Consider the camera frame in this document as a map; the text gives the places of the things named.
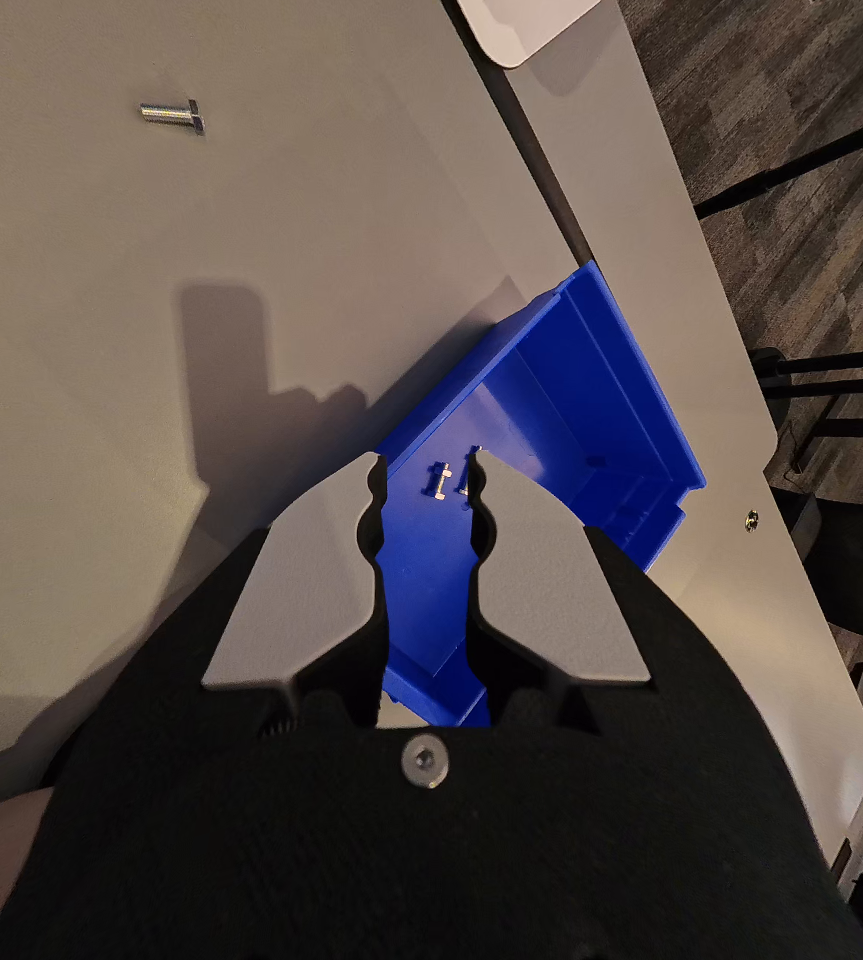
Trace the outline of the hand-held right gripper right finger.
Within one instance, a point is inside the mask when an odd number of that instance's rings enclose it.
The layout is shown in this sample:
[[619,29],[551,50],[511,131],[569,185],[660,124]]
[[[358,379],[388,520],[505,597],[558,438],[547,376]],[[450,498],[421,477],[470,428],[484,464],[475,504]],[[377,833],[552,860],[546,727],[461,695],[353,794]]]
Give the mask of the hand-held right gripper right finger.
[[641,688],[651,672],[579,517],[493,453],[469,465],[467,661],[488,707],[519,690]]

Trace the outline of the white tablet stand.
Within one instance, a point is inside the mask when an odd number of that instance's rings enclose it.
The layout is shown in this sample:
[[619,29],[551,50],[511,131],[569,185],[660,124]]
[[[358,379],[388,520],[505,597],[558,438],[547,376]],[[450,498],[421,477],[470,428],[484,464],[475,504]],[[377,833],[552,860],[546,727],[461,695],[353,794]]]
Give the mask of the white tablet stand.
[[521,66],[599,1],[457,1],[483,54],[504,69]]

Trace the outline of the blue plastic bin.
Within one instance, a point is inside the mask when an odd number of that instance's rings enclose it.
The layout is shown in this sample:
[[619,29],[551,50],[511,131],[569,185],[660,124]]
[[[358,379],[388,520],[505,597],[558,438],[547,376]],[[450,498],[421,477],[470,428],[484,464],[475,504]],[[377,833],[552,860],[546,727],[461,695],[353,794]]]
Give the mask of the blue plastic bin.
[[[434,726],[485,726],[465,652],[472,512],[455,492],[474,445],[536,481],[642,571],[706,481],[599,268],[502,320],[378,446],[390,652],[383,690]],[[443,501],[426,494],[447,462]]]

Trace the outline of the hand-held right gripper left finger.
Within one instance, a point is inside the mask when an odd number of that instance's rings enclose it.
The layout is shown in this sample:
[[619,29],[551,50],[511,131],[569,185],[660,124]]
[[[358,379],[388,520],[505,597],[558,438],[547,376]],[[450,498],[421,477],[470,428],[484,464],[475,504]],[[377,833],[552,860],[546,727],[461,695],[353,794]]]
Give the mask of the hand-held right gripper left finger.
[[377,714],[389,616],[377,558],[388,462],[365,452],[270,524],[202,687],[274,690],[297,714],[316,691],[348,714]]

